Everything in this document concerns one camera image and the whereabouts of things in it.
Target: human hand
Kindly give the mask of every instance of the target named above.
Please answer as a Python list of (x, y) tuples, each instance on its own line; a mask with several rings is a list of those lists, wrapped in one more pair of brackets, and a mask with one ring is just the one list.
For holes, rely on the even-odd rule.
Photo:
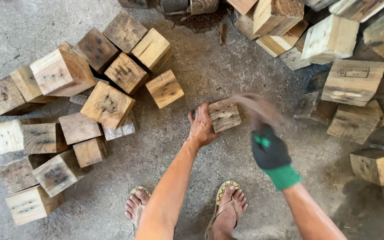
[(193, 117), (195, 110), (191, 110), (188, 114), (191, 130), (188, 139), (195, 141), (199, 147), (210, 144), (215, 139), (221, 136), (221, 133), (216, 134), (211, 123), (211, 118), (208, 115), (208, 106), (210, 102), (202, 103)]

